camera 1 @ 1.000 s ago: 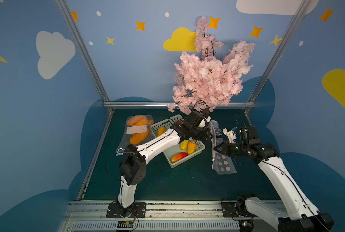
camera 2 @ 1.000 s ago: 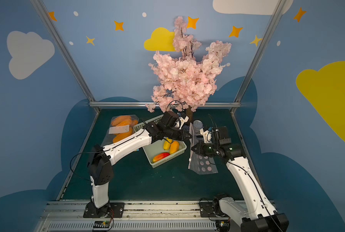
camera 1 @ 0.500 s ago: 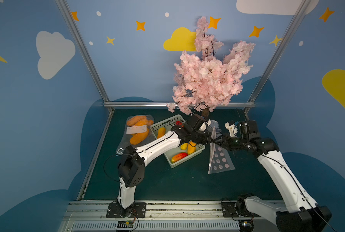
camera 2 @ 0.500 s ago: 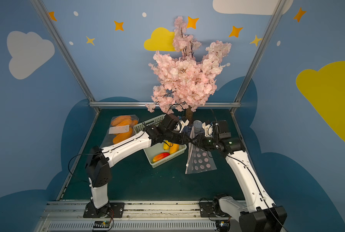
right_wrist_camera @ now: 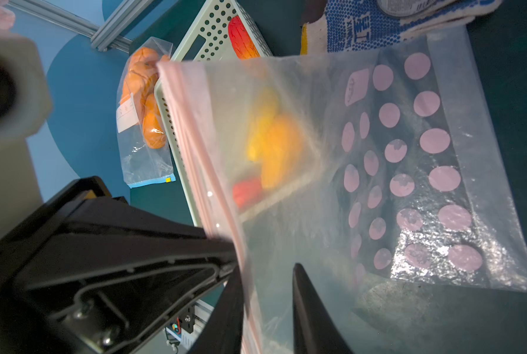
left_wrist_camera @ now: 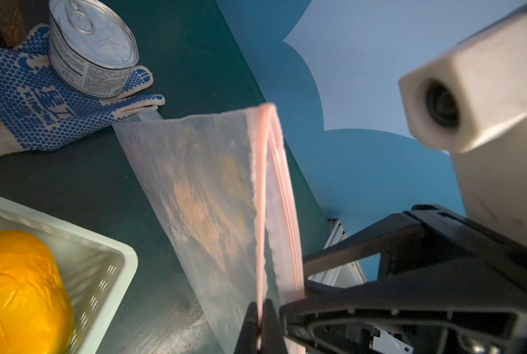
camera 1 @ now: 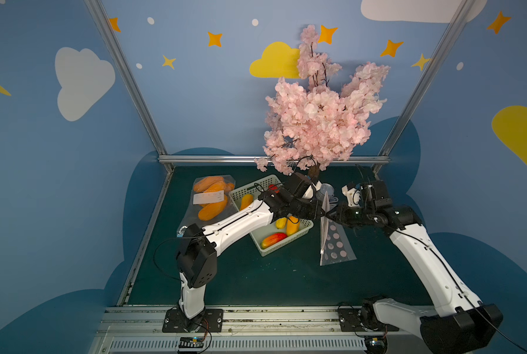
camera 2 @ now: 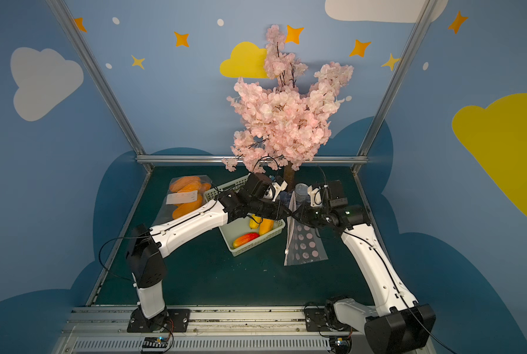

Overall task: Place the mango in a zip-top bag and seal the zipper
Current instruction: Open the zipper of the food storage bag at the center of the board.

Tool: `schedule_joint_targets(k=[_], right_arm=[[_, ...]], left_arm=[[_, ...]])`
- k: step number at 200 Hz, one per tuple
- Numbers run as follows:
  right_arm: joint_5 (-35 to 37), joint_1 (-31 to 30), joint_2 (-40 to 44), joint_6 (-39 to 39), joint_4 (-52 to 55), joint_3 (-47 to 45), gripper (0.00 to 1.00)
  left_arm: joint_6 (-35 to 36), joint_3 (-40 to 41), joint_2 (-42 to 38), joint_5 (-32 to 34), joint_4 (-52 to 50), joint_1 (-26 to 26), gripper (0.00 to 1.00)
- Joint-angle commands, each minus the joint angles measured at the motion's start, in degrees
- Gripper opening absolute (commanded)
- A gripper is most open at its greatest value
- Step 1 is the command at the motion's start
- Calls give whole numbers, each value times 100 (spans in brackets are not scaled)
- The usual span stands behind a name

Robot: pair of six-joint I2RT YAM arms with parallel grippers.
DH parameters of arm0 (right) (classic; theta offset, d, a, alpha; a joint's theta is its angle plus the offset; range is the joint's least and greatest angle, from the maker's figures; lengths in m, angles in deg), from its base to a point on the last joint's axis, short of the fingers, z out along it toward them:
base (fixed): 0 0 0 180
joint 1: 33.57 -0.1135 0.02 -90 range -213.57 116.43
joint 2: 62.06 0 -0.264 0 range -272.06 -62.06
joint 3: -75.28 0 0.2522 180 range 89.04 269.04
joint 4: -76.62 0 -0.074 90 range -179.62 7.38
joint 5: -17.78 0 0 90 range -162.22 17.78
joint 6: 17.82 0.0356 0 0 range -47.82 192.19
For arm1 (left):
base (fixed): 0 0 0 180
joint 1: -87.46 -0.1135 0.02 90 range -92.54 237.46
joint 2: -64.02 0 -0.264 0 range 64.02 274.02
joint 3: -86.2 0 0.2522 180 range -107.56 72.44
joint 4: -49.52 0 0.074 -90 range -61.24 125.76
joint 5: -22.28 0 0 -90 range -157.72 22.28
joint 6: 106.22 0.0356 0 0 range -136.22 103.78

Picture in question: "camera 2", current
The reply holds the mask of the orange yellow mango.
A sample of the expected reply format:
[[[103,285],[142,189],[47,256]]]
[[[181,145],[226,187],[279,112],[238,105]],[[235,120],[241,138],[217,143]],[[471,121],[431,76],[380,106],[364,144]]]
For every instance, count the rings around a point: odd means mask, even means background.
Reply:
[[[265,234],[269,233],[270,231],[273,230],[274,225],[275,225],[275,222],[273,220],[264,218],[260,222],[259,235],[265,235]]]

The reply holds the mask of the white perforated plastic basket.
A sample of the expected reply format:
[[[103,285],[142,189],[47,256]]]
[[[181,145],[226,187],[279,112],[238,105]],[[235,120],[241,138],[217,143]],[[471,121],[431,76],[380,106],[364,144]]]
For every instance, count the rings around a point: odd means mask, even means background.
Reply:
[[[213,187],[203,193],[203,202],[216,199],[219,193],[224,191],[233,190],[237,192],[247,180],[248,175],[245,175],[228,183]],[[265,234],[260,234],[260,224],[254,229],[252,226],[254,226],[254,220],[249,215],[248,217],[236,219],[218,228],[227,248],[234,257],[279,235],[285,227],[285,221],[274,221],[272,228]]]

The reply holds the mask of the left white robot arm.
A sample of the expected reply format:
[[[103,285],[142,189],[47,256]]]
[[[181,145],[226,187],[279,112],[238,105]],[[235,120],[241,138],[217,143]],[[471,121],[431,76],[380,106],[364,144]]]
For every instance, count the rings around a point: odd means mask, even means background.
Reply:
[[[166,257],[188,241],[239,218],[252,215],[272,221],[287,218],[291,211],[279,198],[287,187],[288,182],[281,177],[273,181],[263,173],[251,173],[239,189],[220,192],[215,199],[182,217],[151,228],[137,226],[132,231],[125,259],[139,303],[130,316],[127,332],[171,331],[162,287],[167,274]]]

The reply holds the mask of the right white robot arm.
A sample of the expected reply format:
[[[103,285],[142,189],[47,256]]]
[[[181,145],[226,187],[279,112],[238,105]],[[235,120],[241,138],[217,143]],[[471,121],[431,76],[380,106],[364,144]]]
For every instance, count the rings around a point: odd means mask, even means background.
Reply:
[[[314,184],[309,199],[294,212],[296,221],[340,234],[370,289],[373,305],[349,296],[328,299],[315,325],[318,332],[359,333],[372,353],[434,353],[436,315],[403,284],[375,233],[363,206],[348,203],[340,181]]]

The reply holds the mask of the clear pink-dotted zip bag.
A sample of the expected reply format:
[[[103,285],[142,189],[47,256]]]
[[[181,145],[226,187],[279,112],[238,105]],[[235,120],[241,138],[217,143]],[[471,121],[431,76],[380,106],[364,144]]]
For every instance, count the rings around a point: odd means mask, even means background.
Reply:
[[[309,200],[297,204],[295,194],[289,209],[294,212],[302,206],[309,206]],[[326,250],[319,237],[319,232],[292,217],[287,218],[287,242],[285,246],[284,266],[299,266],[307,263],[315,263],[328,259]]]

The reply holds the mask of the clear blue-zip bag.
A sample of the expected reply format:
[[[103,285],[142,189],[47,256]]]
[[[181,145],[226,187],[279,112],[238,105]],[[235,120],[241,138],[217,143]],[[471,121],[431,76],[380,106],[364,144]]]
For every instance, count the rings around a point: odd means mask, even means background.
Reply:
[[[196,176],[198,176],[201,179],[201,183],[210,183],[211,185],[213,185],[211,178],[208,177],[207,175],[196,175]],[[175,182],[176,180],[182,177],[172,178],[170,180],[170,184],[169,184],[166,196],[164,197],[163,202],[161,203],[161,207],[159,208],[157,216],[154,219],[153,225],[164,224],[169,221],[173,221],[172,213],[180,204],[189,203],[189,202],[197,200],[197,195],[200,194],[198,192],[189,192],[189,193],[171,193],[170,192],[171,183]],[[203,198],[203,205],[204,205],[205,204],[204,193],[200,195]]]

